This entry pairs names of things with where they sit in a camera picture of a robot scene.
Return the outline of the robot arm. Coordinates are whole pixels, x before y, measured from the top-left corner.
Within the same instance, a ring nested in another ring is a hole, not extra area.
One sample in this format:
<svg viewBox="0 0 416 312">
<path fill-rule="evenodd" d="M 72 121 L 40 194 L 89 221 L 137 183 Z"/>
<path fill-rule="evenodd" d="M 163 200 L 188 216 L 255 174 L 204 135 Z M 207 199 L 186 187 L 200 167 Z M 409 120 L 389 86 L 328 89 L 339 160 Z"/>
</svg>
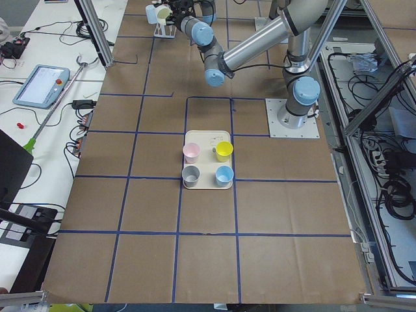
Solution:
<svg viewBox="0 0 416 312">
<path fill-rule="evenodd" d="M 196 18 L 194 1 L 167 1 L 171 13 L 168 25 L 176 26 L 191 39 L 203 55 L 205 80 L 217 87 L 225 78 L 247 67 L 247 63 L 288 41 L 282 66 L 288 98 L 278 111 L 279 123 L 288 129 L 304 126 L 310 108 L 317 103 L 320 85 L 309 72 L 335 26 L 346 1 L 273 1 L 266 24 L 249 38 L 226 51 L 218 43 L 210 25 Z"/>
<path fill-rule="evenodd" d="M 209 25 L 212 25 L 216 20 L 216 5 L 215 1 L 208 0 L 167 0 L 163 1 L 167 4 L 172 13 L 167 17 L 167 24 L 180 26 L 185 17 L 196 17 L 195 5 L 199 5 L 201 9 L 202 20 Z"/>
</svg>

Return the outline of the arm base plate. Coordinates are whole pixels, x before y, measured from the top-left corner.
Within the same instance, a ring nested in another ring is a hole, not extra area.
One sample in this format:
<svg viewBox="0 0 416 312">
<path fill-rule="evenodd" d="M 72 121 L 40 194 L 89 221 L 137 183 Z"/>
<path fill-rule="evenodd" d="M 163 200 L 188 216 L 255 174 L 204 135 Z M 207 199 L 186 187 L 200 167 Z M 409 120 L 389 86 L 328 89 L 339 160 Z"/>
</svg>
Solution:
<svg viewBox="0 0 416 312">
<path fill-rule="evenodd" d="M 305 116 L 293 116 L 286 110 L 286 99 L 266 98 L 270 138 L 319 139 L 317 118 L 310 108 Z"/>
</svg>

